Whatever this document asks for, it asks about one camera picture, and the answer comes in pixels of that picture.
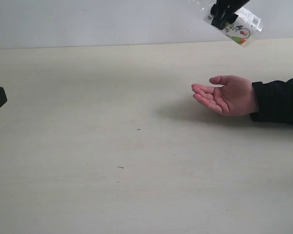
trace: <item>black sleeve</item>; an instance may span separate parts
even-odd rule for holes
[[[293,79],[253,83],[258,113],[251,114],[255,122],[277,122],[293,125]]]

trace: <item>bottle label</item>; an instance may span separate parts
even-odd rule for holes
[[[227,24],[227,26],[220,31],[239,45],[243,45],[258,31],[261,19],[244,7],[239,9],[236,14],[238,15],[237,20],[233,24]],[[208,11],[204,21],[211,24],[212,20],[213,17],[210,11]]]

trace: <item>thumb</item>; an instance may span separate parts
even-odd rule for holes
[[[217,76],[210,78],[209,81],[211,84],[221,84],[221,85],[226,85],[228,84],[231,76]]]

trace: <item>table surface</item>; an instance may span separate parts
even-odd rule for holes
[[[0,50],[0,234],[293,234],[293,128],[192,83],[293,77],[293,39]]]

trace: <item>hand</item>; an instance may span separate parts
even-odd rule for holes
[[[193,97],[202,105],[224,116],[243,116],[258,112],[257,100],[248,79],[237,76],[217,76],[211,84],[222,87],[193,84]]]

